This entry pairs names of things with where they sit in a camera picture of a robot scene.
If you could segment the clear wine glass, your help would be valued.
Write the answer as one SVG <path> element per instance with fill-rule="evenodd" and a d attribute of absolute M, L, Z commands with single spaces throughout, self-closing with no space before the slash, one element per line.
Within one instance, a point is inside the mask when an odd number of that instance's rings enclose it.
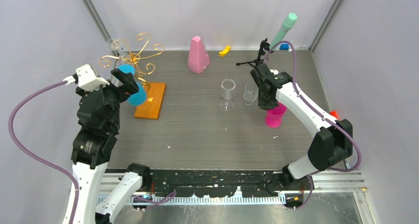
<path fill-rule="evenodd" d="M 121 47 L 122 43 L 120 40 L 113 40 L 113 39 L 109 39 L 106 42 L 106 48 L 109 51 L 114 51 L 114 50 L 118 50 Z"/>
<path fill-rule="evenodd" d="M 232 99 L 235 96 L 236 83 L 232 79 L 225 79 L 221 82 L 221 97 L 220 108 L 224 111 L 229 111 L 234 107 Z"/>

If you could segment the blue wine glass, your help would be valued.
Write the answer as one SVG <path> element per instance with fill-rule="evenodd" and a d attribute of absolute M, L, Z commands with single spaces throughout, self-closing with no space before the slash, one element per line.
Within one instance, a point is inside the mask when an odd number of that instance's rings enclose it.
<path fill-rule="evenodd" d="M 133 76 L 135 74 L 135 69 L 128 64 L 123 64 L 119 66 L 118 69 L 121 70 L 123 73 L 131 73 Z M 132 106 L 139 106 L 147 100 L 147 92 L 139 82 L 135 82 L 139 88 L 139 91 L 137 93 L 132 94 L 128 98 L 128 103 Z"/>

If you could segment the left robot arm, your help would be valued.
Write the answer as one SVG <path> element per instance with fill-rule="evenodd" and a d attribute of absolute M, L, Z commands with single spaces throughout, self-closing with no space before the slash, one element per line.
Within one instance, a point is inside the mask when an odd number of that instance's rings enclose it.
<path fill-rule="evenodd" d="M 81 129 L 73 141 L 71 154 L 75 183 L 65 224 L 111 224 L 136 191 L 151 187 L 150 168 L 133 163 L 107 198 L 98 202 L 101 181 L 120 129 L 120 104 L 131 101 L 137 105 L 137 97 L 144 93 L 142 85 L 134 79 L 132 66 L 123 65 L 111 73 L 119 85 L 98 76 L 89 64 L 77 68 L 65 80 L 67 84 L 77 84 L 76 93 L 81 97 L 77 111 Z"/>

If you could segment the pink wine glass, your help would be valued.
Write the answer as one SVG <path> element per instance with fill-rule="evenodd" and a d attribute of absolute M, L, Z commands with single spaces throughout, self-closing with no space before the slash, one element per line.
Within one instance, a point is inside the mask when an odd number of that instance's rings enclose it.
<path fill-rule="evenodd" d="M 265 123 L 270 128 L 278 128 L 282 123 L 287 107 L 279 103 L 278 107 L 266 111 Z"/>

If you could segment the short ribbed clear glass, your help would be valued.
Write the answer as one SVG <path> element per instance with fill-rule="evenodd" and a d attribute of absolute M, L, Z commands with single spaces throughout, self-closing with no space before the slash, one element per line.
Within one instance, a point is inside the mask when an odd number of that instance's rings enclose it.
<path fill-rule="evenodd" d="M 258 96 L 258 87 L 255 83 L 247 83 L 244 87 L 243 99 L 245 105 L 253 105 Z"/>

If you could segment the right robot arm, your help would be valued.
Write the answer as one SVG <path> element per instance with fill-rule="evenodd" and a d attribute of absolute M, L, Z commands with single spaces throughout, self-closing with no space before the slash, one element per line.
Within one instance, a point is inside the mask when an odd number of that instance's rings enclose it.
<path fill-rule="evenodd" d="M 284 105 L 313 137 L 307 153 L 282 168 L 284 187 L 296 189 L 303 177 L 327 170 L 353 154 L 352 124 L 321 109 L 293 82 L 288 73 L 274 73 L 266 64 L 261 64 L 253 68 L 250 75 L 259 90 L 260 109 L 272 111 Z"/>

